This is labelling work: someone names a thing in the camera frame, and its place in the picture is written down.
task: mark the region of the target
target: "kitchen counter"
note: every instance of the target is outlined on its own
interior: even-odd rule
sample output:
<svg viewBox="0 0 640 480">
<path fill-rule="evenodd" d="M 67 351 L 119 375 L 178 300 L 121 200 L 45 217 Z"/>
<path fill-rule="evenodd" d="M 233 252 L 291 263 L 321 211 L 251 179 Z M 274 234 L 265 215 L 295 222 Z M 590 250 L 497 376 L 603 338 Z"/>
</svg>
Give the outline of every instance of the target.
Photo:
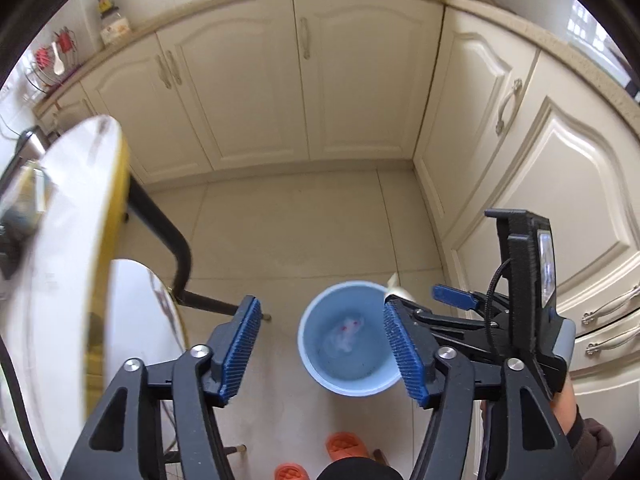
<svg viewBox="0 0 640 480">
<path fill-rule="evenodd" d="M 203 12 L 219 6 L 225 6 L 242 0 L 199 0 L 186 4 L 176 10 L 165 13 L 153 20 L 150 20 L 142 27 L 123 38 L 116 44 L 112 44 L 90 58 L 80 67 L 60 88 L 53 94 L 40 102 L 34 113 L 39 116 L 49 108 L 65 91 L 74 83 L 80 81 L 98 65 L 109 59 L 113 54 L 124 49 L 127 45 L 140 40 L 144 36 L 154 33 L 171 23 L 177 22 L 187 16 Z M 440 2 L 445 6 L 464 10 L 479 16 L 489 22 L 504 27 L 511 32 L 525 38 L 536 46 L 542 48 L 556 59 L 567 65 L 573 72 L 577 73 L 592 88 L 599 92 L 620 114 L 625 122 L 640 137 L 640 107 L 638 104 L 620 87 L 620 85 L 603 69 L 597 66 L 591 59 L 575 50 L 567 41 L 560 40 L 548 30 L 541 28 L 534 23 L 525 20 L 515 14 L 499 9 L 476 0 L 431 0 Z"/>
</svg>

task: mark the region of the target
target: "foot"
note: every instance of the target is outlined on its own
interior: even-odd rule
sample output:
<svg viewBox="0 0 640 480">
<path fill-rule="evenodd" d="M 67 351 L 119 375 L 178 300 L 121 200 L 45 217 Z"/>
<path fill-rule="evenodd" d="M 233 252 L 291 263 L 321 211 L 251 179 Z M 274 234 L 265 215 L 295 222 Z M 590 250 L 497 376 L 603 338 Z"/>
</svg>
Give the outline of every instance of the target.
<svg viewBox="0 0 640 480">
<path fill-rule="evenodd" d="M 326 450 L 334 462 L 351 456 L 369 458 L 369 452 L 360 437 L 346 431 L 332 434 L 326 440 Z"/>
<path fill-rule="evenodd" d="M 309 475 L 300 464 L 280 464 L 273 472 L 274 480 L 309 480 Z"/>
</svg>

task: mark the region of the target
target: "sleeve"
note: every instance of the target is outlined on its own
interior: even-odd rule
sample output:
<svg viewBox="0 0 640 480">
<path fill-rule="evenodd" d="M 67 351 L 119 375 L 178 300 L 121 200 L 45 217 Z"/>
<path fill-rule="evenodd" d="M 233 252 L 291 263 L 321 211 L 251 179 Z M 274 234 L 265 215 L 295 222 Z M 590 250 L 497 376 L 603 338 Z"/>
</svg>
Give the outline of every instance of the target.
<svg viewBox="0 0 640 480">
<path fill-rule="evenodd" d="M 583 420 L 578 410 L 567 439 L 582 480 L 607 480 L 616 469 L 616 448 L 609 430 L 592 418 Z"/>
</svg>

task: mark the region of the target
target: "metal bolt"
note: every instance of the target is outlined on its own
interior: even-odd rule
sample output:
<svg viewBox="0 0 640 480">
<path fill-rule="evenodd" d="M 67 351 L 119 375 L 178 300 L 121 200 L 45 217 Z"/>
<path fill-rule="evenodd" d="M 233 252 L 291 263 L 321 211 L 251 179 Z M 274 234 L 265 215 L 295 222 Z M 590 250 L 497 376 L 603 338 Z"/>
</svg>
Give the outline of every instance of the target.
<svg viewBox="0 0 640 480">
<path fill-rule="evenodd" d="M 441 346 L 438 348 L 438 355 L 443 359 L 453 359 L 458 352 L 456 352 L 455 348 L 451 348 L 450 346 Z"/>
<path fill-rule="evenodd" d="M 128 359 L 124 362 L 124 369 L 127 372 L 135 372 L 142 366 L 142 363 L 139 359 Z"/>
<path fill-rule="evenodd" d="M 191 348 L 190 354 L 194 357 L 204 357 L 209 353 L 209 347 L 207 345 L 196 345 Z"/>
<path fill-rule="evenodd" d="M 510 357 L 507 359 L 507 366 L 514 372 L 519 372 L 524 369 L 524 363 L 516 357 Z"/>
</svg>

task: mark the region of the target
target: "dish rack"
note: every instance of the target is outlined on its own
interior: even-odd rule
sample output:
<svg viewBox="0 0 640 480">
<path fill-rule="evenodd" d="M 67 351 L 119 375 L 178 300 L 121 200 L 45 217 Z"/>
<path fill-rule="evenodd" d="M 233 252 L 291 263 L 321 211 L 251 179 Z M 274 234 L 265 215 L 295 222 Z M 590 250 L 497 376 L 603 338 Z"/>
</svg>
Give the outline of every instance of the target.
<svg viewBox="0 0 640 480">
<path fill-rule="evenodd" d="M 56 43 L 58 56 L 64 65 L 64 72 L 54 72 L 55 55 L 53 43 Z M 51 44 L 41 46 L 33 53 L 33 60 L 26 71 L 27 81 L 43 94 L 52 93 L 58 88 L 79 66 L 78 46 L 76 34 L 68 28 L 62 28 L 54 33 Z"/>
</svg>

